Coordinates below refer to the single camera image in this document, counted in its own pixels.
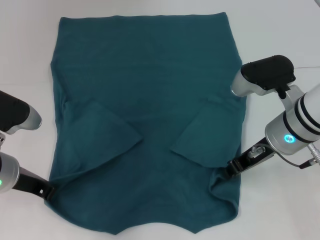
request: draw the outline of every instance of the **teal cloth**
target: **teal cloth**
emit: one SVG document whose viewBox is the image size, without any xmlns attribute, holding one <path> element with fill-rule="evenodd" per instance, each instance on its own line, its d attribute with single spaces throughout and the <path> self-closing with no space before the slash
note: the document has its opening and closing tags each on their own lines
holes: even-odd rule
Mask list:
<svg viewBox="0 0 320 240">
<path fill-rule="evenodd" d="M 118 234 L 147 223 L 197 233 L 234 219 L 244 98 L 227 15 L 61 18 L 51 62 L 57 143 L 47 202 Z"/>
</svg>

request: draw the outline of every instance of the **cable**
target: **cable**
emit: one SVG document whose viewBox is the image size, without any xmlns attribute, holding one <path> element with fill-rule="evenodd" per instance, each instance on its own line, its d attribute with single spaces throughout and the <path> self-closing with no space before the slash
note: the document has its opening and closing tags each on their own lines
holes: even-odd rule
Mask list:
<svg viewBox="0 0 320 240">
<path fill-rule="evenodd" d="M 299 66 L 295 67 L 294 69 L 318 69 L 320 66 Z"/>
<path fill-rule="evenodd" d="M 258 143 L 256 145 L 254 145 L 255 147 L 258 147 L 258 146 L 261 146 L 261 147 L 265 147 L 265 148 L 268 148 L 268 149 L 271 149 L 272 151 L 274 151 L 282 160 L 284 160 L 286 163 L 294 166 L 294 167 L 297 167 L 299 168 L 299 165 L 297 164 L 294 164 L 293 162 L 290 162 L 289 160 L 287 160 L 284 156 L 282 156 L 280 153 L 278 153 L 277 151 L 275 151 L 271 146 L 267 145 L 267 144 L 263 144 L 263 143 Z"/>
</svg>

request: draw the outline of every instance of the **white table surface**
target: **white table surface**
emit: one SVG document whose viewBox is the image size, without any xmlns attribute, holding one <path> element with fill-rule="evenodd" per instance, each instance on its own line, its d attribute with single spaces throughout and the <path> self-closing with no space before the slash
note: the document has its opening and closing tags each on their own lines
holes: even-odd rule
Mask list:
<svg viewBox="0 0 320 240">
<path fill-rule="evenodd" d="M 284 55 L 295 67 L 320 66 L 320 8 L 314 0 L 0 0 L 0 90 L 32 105 L 43 119 L 36 131 L 8 135 L 1 150 L 29 171 L 49 177 L 57 138 L 49 66 L 61 17 L 220 12 L 228 15 L 243 63 Z M 320 68 L 296 69 L 295 75 L 303 91 L 320 83 Z M 284 110 L 275 93 L 251 95 L 247 106 L 244 150 L 263 138 L 266 124 Z M 310 157 L 304 149 L 288 158 L 302 163 Z M 318 240 L 319 183 L 318 165 L 299 170 L 275 156 L 242 175 L 235 220 L 198 234 L 151 223 L 117 236 L 72 225 L 41 198 L 11 190 L 0 195 L 0 239 Z"/>
</svg>

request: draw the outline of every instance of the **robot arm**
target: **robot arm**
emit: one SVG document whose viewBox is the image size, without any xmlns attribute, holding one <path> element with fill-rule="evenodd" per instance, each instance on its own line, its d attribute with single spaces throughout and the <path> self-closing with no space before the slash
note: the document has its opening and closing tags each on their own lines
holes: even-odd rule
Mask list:
<svg viewBox="0 0 320 240">
<path fill-rule="evenodd" d="M 244 97 L 277 92 L 285 111 L 265 127 L 265 138 L 228 163 L 226 172 L 233 177 L 271 158 L 274 154 L 292 155 L 308 147 L 313 158 L 301 169 L 320 164 L 320 152 L 313 142 L 320 139 L 320 84 L 304 94 L 296 85 L 291 61 L 281 55 L 242 66 L 231 86 L 233 94 Z"/>
<path fill-rule="evenodd" d="M 19 129 L 36 130 L 42 119 L 37 111 L 24 101 L 0 91 L 0 130 L 14 134 Z M 0 133 L 0 147 L 6 136 Z M 49 200 L 54 188 L 48 181 L 20 167 L 12 156 L 0 152 L 0 193 L 10 189 L 35 194 Z"/>
</svg>

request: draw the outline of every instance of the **black stripe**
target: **black stripe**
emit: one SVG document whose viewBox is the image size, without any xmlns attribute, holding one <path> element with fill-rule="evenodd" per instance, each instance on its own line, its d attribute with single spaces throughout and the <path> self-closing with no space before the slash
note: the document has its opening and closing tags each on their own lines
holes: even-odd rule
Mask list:
<svg viewBox="0 0 320 240">
<path fill-rule="evenodd" d="M 306 144 L 312 143 L 312 141 L 305 140 L 295 133 L 295 131 L 290 127 L 290 125 L 288 123 L 287 115 L 286 115 L 285 111 L 283 112 L 283 122 L 284 122 L 286 129 L 289 131 L 289 133 L 291 133 L 291 135 L 294 136 L 296 139 L 298 139 L 300 142 L 303 142 Z"/>
<path fill-rule="evenodd" d="M 302 109 L 303 114 L 305 115 L 305 117 L 310 121 L 310 123 L 312 123 L 313 125 L 315 125 L 317 128 L 320 129 L 320 124 L 317 123 L 308 113 L 306 106 L 305 106 L 305 95 L 302 96 L 302 98 L 300 99 L 300 106 Z"/>
<path fill-rule="evenodd" d="M 301 117 L 300 115 L 300 112 L 299 112 L 299 109 L 298 109 L 298 101 L 297 100 L 294 104 L 294 112 L 295 112 L 295 115 L 296 115 L 296 118 L 299 120 L 299 122 L 301 123 L 301 125 L 307 129 L 310 133 L 312 134 L 315 134 L 315 135 L 320 135 L 320 132 L 314 130 L 312 127 L 310 127 L 305 121 L 304 119 Z"/>
</svg>

